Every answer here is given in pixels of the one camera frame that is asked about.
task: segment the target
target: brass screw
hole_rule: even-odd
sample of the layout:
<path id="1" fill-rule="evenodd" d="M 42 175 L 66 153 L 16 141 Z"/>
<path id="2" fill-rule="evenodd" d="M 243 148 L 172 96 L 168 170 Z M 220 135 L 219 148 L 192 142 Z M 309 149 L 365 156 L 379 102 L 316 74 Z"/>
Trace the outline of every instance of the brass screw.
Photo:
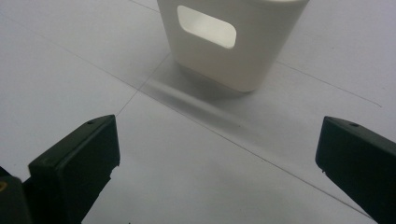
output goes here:
<path id="1" fill-rule="evenodd" d="M 0 182 L 0 192 L 7 188 L 7 182 Z"/>

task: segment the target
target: white plastic bin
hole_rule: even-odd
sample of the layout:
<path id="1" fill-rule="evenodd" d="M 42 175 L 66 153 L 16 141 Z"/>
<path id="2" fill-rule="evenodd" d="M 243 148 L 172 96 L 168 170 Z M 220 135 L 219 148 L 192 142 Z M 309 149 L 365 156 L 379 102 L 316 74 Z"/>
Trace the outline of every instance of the white plastic bin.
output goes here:
<path id="1" fill-rule="evenodd" d="M 175 60 L 237 91 L 253 91 L 309 0 L 158 0 Z"/>

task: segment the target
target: white surface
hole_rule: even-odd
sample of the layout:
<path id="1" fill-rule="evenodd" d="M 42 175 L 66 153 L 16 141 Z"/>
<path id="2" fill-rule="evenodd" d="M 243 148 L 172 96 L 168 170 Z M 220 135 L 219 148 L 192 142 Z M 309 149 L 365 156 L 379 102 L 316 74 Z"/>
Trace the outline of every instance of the white surface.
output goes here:
<path id="1" fill-rule="evenodd" d="M 120 168 L 86 224 L 374 223 L 142 93 L 117 123 Z"/>
<path id="2" fill-rule="evenodd" d="M 178 63 L 247 92 L 260 87 L 307 2 L 158 0 L 158 5 Z"/>
<path id="3" fill-rule="evenodd" d="M 155 5 L 0 1 L 0 165 L 26 178 L 29 161 L 117 115 L 157 70 L 118 117 L 123 165 L 84 223 L 370 223 L 327 195 L 357 208 L 314 158 L 324 115 L 396 141 L 396 2 L 311 1 L 246 95 L 181 73 Z"/>

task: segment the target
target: tiled floor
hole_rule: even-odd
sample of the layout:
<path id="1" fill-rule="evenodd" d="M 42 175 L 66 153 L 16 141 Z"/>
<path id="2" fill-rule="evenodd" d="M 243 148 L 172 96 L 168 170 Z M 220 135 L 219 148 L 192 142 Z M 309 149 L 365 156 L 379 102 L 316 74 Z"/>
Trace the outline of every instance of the tiled floor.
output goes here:
<path id="1" fill-rule="evenodd" d="M 312 0 L 262 87 L 173 60 L 155 0 L 0 0 L 0 164 L 116 114 L 121 167 L 83 223 L 374 223 L 315 165 L 323 116 L 396 141 L 394 1 Z"/>

